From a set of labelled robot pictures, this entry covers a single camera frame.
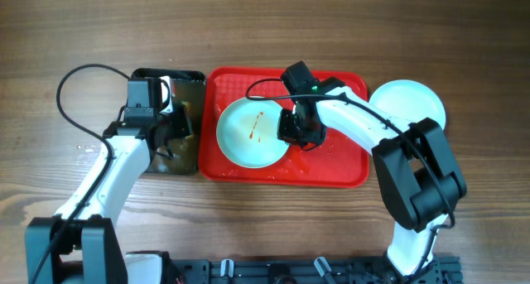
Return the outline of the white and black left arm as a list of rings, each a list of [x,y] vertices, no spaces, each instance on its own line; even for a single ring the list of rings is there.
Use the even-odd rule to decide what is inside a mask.
[[[127,108],[99,136],[103,146],[76,192],[50,218],[26,228],[30,283],[175,283],[167,252],[123,254],[114,225],[160,147],[191,133],[184,105]]]

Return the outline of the white plate with ketchup blob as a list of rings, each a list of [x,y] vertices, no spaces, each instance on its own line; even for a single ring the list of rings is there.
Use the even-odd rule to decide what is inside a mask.
[[[426,85],[410,79],[396,79],[378,87],[369,103],[384,112],[413,122],[424,118],[446,127],[446,111],[439,96]]]

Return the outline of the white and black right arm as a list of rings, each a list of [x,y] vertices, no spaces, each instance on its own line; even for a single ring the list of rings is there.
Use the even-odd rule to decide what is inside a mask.
[[[282,111],[279,139],[319,146],[331,128],[369,153],[395,220],[386,259],[399,279],[418,279],[434,259],[437,234],[455,226],[455,207],[467,193],[444,134],[441,99],[409,79],[387,82],[368,101],[335,77],[283,75],[281,82],[295,107]]]

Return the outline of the white plate with ketchup streak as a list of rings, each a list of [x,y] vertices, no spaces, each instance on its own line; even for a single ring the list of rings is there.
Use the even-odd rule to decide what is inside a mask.
[[[222,153],[234,164],[251,169],[279,161],[289,145],[277,137],[282,106],[274,101],[242,98],[220,115],[216,140]]]

